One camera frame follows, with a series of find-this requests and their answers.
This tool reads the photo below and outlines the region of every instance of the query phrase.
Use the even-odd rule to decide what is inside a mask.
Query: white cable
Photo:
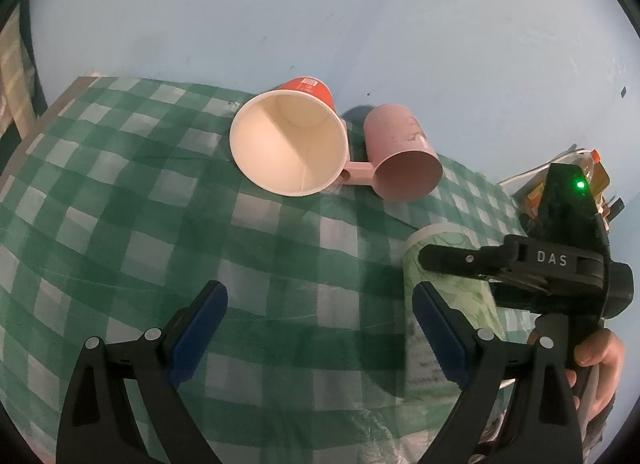
[[[540,166],[534,168],[533,170],[529,170],[529,171],[526,171],[524,173],[519,173],[517,175],[514,175],[513,177],[509,177],[508,179],[501,180],[498,183],[498,186],[504,187],[507,184],[509,184],[511,182],[514,182],[514,181],[516,181],[518,179],[522,179],[522,178],[528,177],[530,175],[535,175],[537,173],[540,173],[541,171],[546,170],[546,168],[548,168],[549,165],[552,162],[557,162],[559,160],[565,160],[567,157],[571,157],[572,155],[581,155],[581,154],[590,154],[590,153],[591,153],[591,150],[587,150],[585,148],[580,148],[578,150],[572,150],[572,151],[568,152],[567,154],[562,154],[562,155],[559,155],[558,157],[554,157],[549,162],[547,162],[545,164],[541,164]]]

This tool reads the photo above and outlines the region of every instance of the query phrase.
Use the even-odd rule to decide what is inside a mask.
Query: pink mug
[[[442,165],[420,123],[402,105],[374,108],[364,120],[368,162],[348,160],[337,184],[372,186],[380,197],[407,202],[427,195]]]

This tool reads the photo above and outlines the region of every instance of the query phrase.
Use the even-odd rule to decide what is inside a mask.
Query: light blue wall
[[[615,0],[31,0],[31,11],[50,102],[92,72],[253,92],[312,75],[339,112],[409,106],[438,151],[493,180],[577,142],[600,150],[610,195],[638,193],[640,40]],[[640,275],[640,201],[612,243]],[[630,357],[609,435],[638,396],[638,312],[640,300],[611,323]]]

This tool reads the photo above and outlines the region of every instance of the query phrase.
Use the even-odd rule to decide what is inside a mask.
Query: blue gripper pad
[[[182,334],[173,343],[168,378],[174,388],[190,380],[226,313],[228,295],[220,282],[209,282],[174,328]]]
[[[412,307],[445,377],[464,389],[469,380],[466,369],[468,354],[447,317],[441,311],[441,307],[449,306],[430,282],[421,282],[414,288]]]

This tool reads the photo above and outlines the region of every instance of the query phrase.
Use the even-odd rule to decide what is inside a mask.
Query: screw
[[[494,331],[487,328],[478,329],[478,337],[484,341],[491,341],[494,338]]]
[[[162,334],[162,331],[159,328],[153,327],[152,329],[149,329],[148,331],[145,332],[145,339],[147,341],[153,341],[158,339],[161,334]]]
[[[542,336],[542,338],[540,338],[540,344],[545,349],[552,349],[554,347],[554,341],[546,336]]]
[[[91,338],[89,338],[87,341],[84,342],[84,346],[87,347],[88,349],[95,349],[100,343],[100,340],[95,337],[92,336]]]

